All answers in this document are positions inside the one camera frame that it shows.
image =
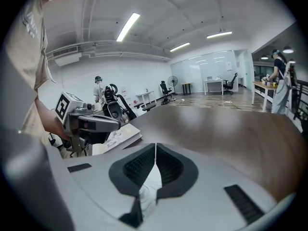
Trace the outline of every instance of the beige shirt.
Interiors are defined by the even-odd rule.
[[[45,54],[47,38],[42,9],[42,0],[30,0],[17,16],[5,43],[13,65],[33,89],[51,77]],[[39,136],[44,144],[49,144],[35,103],[25,117],[22,132]]]
[[[93,90],[93,95],[99,96],[101,106],[103,106],[106,103],[105,97],[104,97],[105,89],[106,89],[106,86],[103,86],[103,84],[100,83],[100,84],[96,84]]]

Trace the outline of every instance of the wooden floor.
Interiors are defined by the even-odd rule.
[[[190,106],[200,108],[222,108],[222,109],[235,109],[243,111],[257,111],[262,112],[264,98],[255,94],[255,104],[252,105],[252,92],[246,88],[239,87],[239,91],[233,95],[220,93],[208,93],[206,96],[203,92],[192,93],[189,95],[175,95],[176,100],[170,102],[168,105],[172,106]],[[271,103],[267,103],[267,112],[271,112]]]

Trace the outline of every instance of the man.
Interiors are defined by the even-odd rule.
[[[45,50],[47,38],[43,22],[43,5],[50,0],[29,0],[17,16],[4,44],[5,50],[19,74],[36,92],[49,78]],[[56,113],[47,109],[37,96],[28,111],[22,132],[38,136],[49,144],[46,132],[70,140],[65,135]]]
[[[93,95],[95,96],[95,102],[100,103],[102,106],[105,104],[103,95],[105,87],[103,86],[103,79],[100,76],[95,77],[95,87],[93,90]]]
[[[96,85],[93,90],[95,102],[100,104],[101,110],[103,111],[102,115],[107,115],[109,111],[104,97],[106,86],[103,85],[103,79],[100,76],[95,77],[95,84]]]

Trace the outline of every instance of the ceiling light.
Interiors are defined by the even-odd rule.
[[[190,58],[189,60],[194,59],[194,58],[197,58],[197,57],[201,57],[201,56],[195,56],[195,57]]]
[[[120,33],[119,37],[117,38],[117,42],[122,42],[128,31],[131,29],[131,27],[134,25],[134,23],[138,20],[140,17],[139,14],[133,13],[132,16],[129,18],[129,20],[126,22],[125,26],[122,29],[122,32]]]
[[[207,36],[207,38],[211,39],[211,38],[214,38],[214,37],[224,36],[224,35],[228,35],[228,34],[232,34],[232,32],[217,33],[217,34],[214,34],[214,35]]]
[[[293,52],[294,52],[294,50],[292,50],[290,46],[286,46],[283,49],[283,53],[290,54],[290,53],[293,53]]]
[[[261,59],[262,59],[262,60],[267,60],[268,57],[267,57],[266,55],[263,55],[263,56],[261,57]]]
[[[182,48],[182,47],[185,47],[185,46],[187,46],[187,45],[190,45],[190,43],[186,43],[186,44],[180,45],[180,46],[178,46],[178,47],[176,47],[176,48],[170,50],[170,52],[176,51],[176,50],[178,50],[178,49],[180,49],[180,48]]]

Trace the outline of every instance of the white shirt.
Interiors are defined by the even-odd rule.
[[[104,91],[106,89],[106,86],[104,86],[102,83],[96,84],[93,90],[94,96],[99,96],[100,98],[100,104],[103,106],[106,103],[105,97],[104,97]]]

